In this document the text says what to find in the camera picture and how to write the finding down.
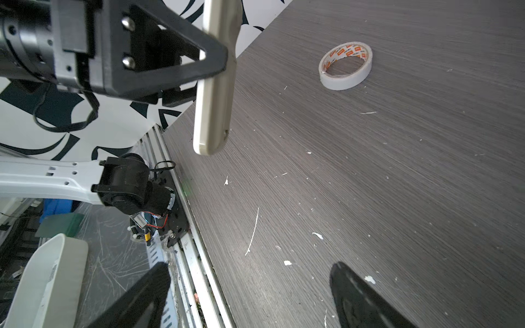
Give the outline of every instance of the red wire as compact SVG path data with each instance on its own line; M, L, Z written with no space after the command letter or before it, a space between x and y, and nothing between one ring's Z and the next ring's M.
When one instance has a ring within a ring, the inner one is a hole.
M151 212L148 212L148 211L143 211L144 213L149 213L151 215L157 215L157 214L153 214ZM166 214L166 219L164 220L164 224L162 225L162 227L158 227L158 226L154 226L154 225L150 225L150 224L146 224L147 226L149 227L153 227L153 228L157 228L157 229L162 229L166 226L166 222L167 222L167 217L168 217L168 214Z

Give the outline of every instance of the blue object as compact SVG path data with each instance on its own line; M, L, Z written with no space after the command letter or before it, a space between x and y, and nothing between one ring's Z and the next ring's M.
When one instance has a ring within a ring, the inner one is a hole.
M153 215L146 212L142 212L142 214L144 215L144 220L146 220L148 224L150 224L150 222L153 222Z
M69 199L44 199L44 212L40 216L40 223L46 216L71 213L73 201Z

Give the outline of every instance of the black mounting plate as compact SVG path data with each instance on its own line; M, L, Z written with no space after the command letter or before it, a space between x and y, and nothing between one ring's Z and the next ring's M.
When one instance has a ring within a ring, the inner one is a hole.
M175 203L173 204L173 208L168 216L166 226L164 229L159 229L160 236L166 235L171 230L171 233L167 235L167 246L171 247L188 232L190 225L182 207L179 195L177 194L177 189L175 188L175 183L173 182L170 171L161 171L157 173L157 178L154 179L153 182L158 183L162 187L173 189L176 194Z

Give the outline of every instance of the black plastic bracket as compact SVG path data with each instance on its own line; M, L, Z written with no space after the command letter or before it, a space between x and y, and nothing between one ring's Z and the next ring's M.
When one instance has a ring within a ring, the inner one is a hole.
M341 328L417 328L343 262L332 266L330 289Z
M182 47L182 50L187 50L195 58L196 52L193 48L198 48L206 53L206 58L185 65L171 65L143 71L124 67L123 57L133 55L131 53L133 32L122 27L121 19L123 15L131 15L131 12L137 9L174 33L179 40L189 44ZM102 59L105 68L103 84L106 94L110 96L137 99L160 90L173 89L184 83L211 77L226 69L227 48L214 37L202 32L171 11L162 1L104 0L100 26L96 24L96 28L101 29Z
M168 232L171 231L171 233L167 235L167 246L171 247L174 244L176 244L180 240L180 238L188 232L188 230L190 229L190 225L188 223L186 213L182 208L181 200L177 195L175 184L173 183L173 179L171 178L170 171L162 171L158 173L157 179L155 179L153 182L158 183L161 187L166 186L173 189L176 195L175 203L173 204L173 208L171 209L171 212L168 216L166 226L163 230L159 229L160 236L166 235L168 234Z

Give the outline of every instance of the green object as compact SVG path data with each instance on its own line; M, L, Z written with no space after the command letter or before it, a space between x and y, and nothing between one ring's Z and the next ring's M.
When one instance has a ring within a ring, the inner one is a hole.
M57 234L74 237L80 227L84 214L66 213L49 215L44 218L35 233L38 238L52 238Z

